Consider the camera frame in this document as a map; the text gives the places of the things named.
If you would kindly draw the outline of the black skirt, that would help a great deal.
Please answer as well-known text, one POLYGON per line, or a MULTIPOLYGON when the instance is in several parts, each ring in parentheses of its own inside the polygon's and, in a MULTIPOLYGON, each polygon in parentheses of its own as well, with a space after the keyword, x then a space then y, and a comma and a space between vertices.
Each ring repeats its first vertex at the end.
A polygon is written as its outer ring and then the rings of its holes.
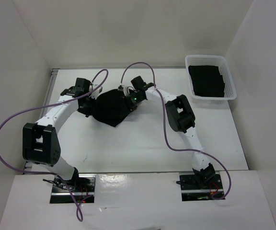
POLYGON ((130 114, 124 96, 118 89, 101 93, 92 109, 93 118, 112 127, 119 125, 130 114))

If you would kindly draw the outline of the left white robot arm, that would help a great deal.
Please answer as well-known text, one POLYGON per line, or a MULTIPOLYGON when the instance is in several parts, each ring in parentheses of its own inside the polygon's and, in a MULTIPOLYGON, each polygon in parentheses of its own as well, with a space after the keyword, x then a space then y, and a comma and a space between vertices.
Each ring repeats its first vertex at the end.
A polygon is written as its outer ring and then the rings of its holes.
POLYGON ((56 106, 23 127, 23 158, 62 177, 63 186, 71 192, 86 187, 90 180, 79 177, 78 170, 61 157, 58 132, 74 112, 89 117, 102 89, 87 79, 77 78, 74 86, 60 94, 56 106))

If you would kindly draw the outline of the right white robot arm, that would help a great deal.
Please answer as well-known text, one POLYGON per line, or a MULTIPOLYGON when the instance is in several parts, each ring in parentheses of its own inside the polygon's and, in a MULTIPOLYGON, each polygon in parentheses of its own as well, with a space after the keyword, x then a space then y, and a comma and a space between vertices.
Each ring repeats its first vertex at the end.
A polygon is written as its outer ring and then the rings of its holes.
POLYGON ((191 163, 196 186, 206 188, 216 173, 209 157, 202 153, 202 145, 196 134, 196 117, 187 97, 183 94, 176 96, 158 89, 153 83, 144 82, 140 76, 135 77, 131 83, 132 86, 120 86, 126 101, 134 107, 144 100, 164 106, 165 118, 170 128, 176 133, 182 133, 192 147, 191 163))

